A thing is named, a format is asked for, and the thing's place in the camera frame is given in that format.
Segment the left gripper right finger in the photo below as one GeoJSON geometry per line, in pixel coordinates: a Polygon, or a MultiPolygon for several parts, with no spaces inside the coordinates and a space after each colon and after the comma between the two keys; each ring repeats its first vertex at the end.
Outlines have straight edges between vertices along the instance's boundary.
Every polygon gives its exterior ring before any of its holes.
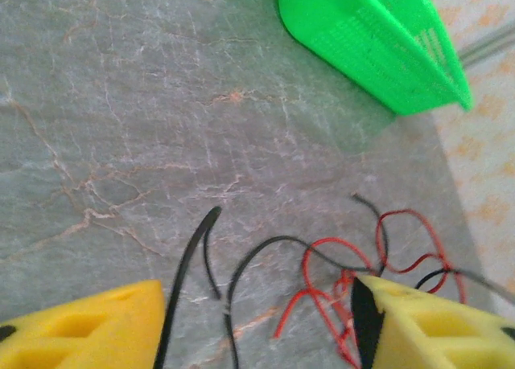
{"type": "Polygon", "coordinates": [[[514,324],[385,279],[360,275],[352,314],[363,368],[512,368],[514,324]]]}

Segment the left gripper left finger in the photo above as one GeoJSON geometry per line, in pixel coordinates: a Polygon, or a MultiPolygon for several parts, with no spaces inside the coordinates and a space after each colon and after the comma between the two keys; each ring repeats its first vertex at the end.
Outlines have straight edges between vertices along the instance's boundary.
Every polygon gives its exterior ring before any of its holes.
{"type": "Polygon", "coordinates": [[[158,280],[1,323],[3,368],[151,368],[165,314],[158,280]]]}

